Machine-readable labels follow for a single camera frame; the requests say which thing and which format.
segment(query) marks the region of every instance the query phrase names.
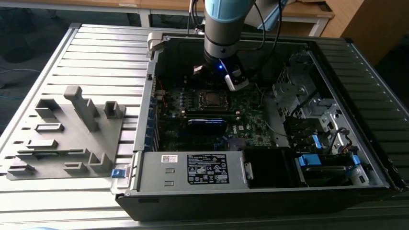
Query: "blue latch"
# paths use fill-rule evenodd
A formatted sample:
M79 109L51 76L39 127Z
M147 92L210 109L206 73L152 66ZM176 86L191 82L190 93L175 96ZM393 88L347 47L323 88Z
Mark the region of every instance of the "blue latch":
M360 160L360 158L359 158L357 155L352 155L352 161L353 161L353 164L355 164L355 165L361 164L361 160Z
M304 154L299 157L300 166L319 166L321 160L317 154Z
M114 169L111 177L116 179L126 178L126 172L127 172L127 169Z
M317 146L317 149L321 149L323 148L323 145L320 143L320 139L319 139L319 136L317 135L313 135L313 140L315 140L315 145Z

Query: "floor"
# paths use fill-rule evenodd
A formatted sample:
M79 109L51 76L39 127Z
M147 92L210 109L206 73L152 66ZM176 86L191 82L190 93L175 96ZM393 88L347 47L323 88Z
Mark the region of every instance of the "floor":
M187 16L154 15L155 27L186 28ZM43 69L55 48L66 34L68 26L74 22L87 24L107 24L123 26L140 26L139 16L126 13L58 11L58 18L51 18L47 10L31 10L0 8L0 73L2 68L8 69ZM27 47L34 51L34 58L10 63L2 55L11 49L4 44L18 44L27 41ZM391 51L377 66L381 76L396 91L399 97L409 104L409 37L403 39L401 44ZM38 78L38 73L14 71L0 74L0 132L20 106L27 92Z

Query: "wooden cabinet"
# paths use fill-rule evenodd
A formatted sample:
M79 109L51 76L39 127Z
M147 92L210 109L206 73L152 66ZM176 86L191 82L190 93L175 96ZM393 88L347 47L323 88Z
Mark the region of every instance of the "wooden cabinet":
M376 65L409 30L409 0L327 0L336 16L323 37L349 37Z

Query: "motherboard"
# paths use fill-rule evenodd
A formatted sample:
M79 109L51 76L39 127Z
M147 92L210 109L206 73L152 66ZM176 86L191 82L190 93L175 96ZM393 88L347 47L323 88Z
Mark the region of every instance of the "motherboard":
M160 151L237 151L271 146L256 85L231 92L192 77L158 78Z

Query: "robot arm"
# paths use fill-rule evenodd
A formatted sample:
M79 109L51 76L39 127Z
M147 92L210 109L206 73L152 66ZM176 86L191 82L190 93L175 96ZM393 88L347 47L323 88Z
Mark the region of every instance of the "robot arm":
M204 55L207 67L226 70L226 82L231 91L243 89L249 80L244 76L244 69L237 57L237 45L241 36L243 25L253 8L256 0L206 0L206 35ZM277 0L257 0L257 5L277 7ZM269 15L269 22L276 23L276 16Z

